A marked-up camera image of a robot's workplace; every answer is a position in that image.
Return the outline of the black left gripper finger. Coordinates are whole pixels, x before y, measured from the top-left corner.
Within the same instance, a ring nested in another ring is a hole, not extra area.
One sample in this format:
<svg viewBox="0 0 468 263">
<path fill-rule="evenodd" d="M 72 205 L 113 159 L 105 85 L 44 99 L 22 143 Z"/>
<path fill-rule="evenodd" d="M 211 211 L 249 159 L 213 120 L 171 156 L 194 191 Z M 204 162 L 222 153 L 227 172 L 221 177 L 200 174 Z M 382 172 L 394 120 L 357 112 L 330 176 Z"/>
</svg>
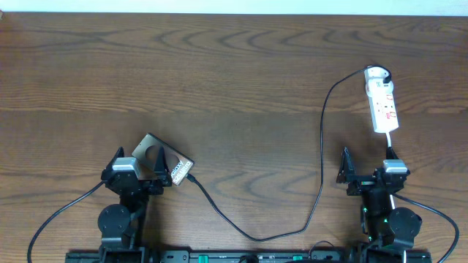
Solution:
<svg viewBox="0 0 468 263">
<path fill-rule="evenodd" d="M 124 157 L 124 149 L 122 147 L 119 147 L 118 150 L 116 151 L 115 155 L 111 159 L 110 163 L 114 163 L 116 159 L 118 158 L 123 158 Z"/>
<path fill-rule="evenodd" d="M 156 179 L 159 180 L 163 186 L 172 186 L 172 178 L 167 167 L 165 149 L 163 147 L 160 147 L 158 150 L 153 172 L 156 175 Z"/>
</svg>

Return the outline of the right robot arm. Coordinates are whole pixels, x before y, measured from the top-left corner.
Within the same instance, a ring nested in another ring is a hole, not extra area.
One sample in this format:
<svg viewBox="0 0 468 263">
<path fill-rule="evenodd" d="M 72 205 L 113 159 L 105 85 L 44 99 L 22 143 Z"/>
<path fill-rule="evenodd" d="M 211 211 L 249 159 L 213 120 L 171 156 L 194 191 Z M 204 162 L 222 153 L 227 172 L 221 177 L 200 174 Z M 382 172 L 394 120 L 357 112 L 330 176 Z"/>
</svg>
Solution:
<svg viewBox="0 0 468 263">
<path fill-rule="evenodd" d="M 358 175 L 350 152 L 344 148 L 337 183 L 347 184 L 348 196 L 360 196 L 361 228 L 368 237 L 349 252 L 350 262 L 405 262 L 414 246 L 422 219 L 409 208 L 395 207 L 393 195 L 402 190 L 410 171 L 392 148 L 383 165 L 370 175 Z"/>
</svg>

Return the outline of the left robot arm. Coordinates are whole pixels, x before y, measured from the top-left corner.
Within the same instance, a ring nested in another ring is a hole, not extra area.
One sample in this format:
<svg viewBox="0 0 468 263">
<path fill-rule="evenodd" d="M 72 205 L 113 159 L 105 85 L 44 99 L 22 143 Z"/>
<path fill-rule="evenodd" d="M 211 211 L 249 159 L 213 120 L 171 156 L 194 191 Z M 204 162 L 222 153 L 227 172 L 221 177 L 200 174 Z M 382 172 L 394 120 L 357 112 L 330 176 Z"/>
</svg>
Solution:
<svg viewBox="0 0 468 263">
<path fill-rule="evenodd" d="M 98 227 L 102 233 L 99 247 L 101 262 L 156 262 L 158 253 L 143 246 L 143 227 L 149 197 L 164 193 L 165 186 L 172 180 L 167 168 L 165 150 L 158 149 L 153 172 L 153 180 L 139 178 L 138 160 L 126 157 L 119 148 L 106 168 L 101 180 L 105 187 L 119 196 L 119 203 L 102 210 Z"/>
</svg>

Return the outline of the white USB charger plug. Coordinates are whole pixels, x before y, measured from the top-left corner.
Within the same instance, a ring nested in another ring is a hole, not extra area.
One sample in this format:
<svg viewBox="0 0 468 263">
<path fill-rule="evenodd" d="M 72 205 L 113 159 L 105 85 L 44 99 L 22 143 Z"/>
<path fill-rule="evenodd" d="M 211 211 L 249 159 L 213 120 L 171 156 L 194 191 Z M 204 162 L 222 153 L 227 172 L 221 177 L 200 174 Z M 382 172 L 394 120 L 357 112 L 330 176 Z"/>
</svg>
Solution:
<svg viewBox="0 0 468 263">
<path fill-rule="evenodd" d="M 387 84 L 392 79 L 391 72 L 380 65 L 367 66 L 364 70 L 364 75 L 366 82 L 370 81 L 370 79 L 377 78 L 381 79 L 384 82 L 384 84 Z"/>
</svg>

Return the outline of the white power strip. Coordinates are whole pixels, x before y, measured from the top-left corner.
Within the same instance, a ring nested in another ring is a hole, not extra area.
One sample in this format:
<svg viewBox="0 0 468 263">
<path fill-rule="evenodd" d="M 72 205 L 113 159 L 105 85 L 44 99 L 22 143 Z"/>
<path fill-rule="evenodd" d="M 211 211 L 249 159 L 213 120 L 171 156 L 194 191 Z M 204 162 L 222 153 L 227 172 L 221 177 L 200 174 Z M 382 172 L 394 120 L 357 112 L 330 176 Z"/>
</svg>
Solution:
<svg viewBox="0 0 468 263">
<path fill-rule="evenodd" d="M 366 82 L 371 119 L 376 133 L 389 133 L 399 127 L 393 98 L 393 83 L 384 83 L 381 78 L 370 78 Z"/>
</svg>

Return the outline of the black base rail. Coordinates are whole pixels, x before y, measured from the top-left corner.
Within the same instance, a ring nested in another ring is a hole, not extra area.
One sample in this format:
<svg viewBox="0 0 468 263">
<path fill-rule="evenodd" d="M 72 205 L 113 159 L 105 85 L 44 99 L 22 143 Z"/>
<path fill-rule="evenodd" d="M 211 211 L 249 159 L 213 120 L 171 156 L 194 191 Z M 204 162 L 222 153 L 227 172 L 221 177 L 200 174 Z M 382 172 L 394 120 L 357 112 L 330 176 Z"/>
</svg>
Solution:
<svg viewBox="0 0 468 263">
<path fill-rule="evenodd" d="M 119 251 L 119 252 L 69 252 L 66 263 L 148 262 L 148 263 L 281 263 L 281 262 L 357 262 L 338 251 L 316 250 L 302 252 L 188 252 L 188 251 Z"/>
</svg>

